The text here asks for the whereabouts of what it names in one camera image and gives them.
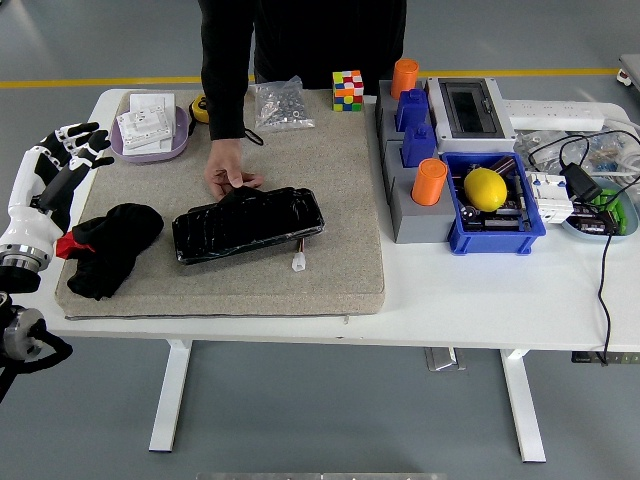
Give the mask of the person's right hand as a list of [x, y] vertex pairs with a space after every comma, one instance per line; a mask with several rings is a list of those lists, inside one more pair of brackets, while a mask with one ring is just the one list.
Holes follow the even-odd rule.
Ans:
[[264, 178], [242, 170], [242, 146], [239, 139], [220, 139], [211, 142], [204, 169], [204, 180], [216, 201], [240, 187], [258, 188]]

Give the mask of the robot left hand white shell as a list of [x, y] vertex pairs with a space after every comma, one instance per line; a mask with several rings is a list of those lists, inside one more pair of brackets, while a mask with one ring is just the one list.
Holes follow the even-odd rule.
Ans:
[[8, 203], [1, 243], [50, 250], [70, 224], [74, 191], [92, 170], [114, 162], [108, 132], [97, 122], [55, 129], [22, 158]]

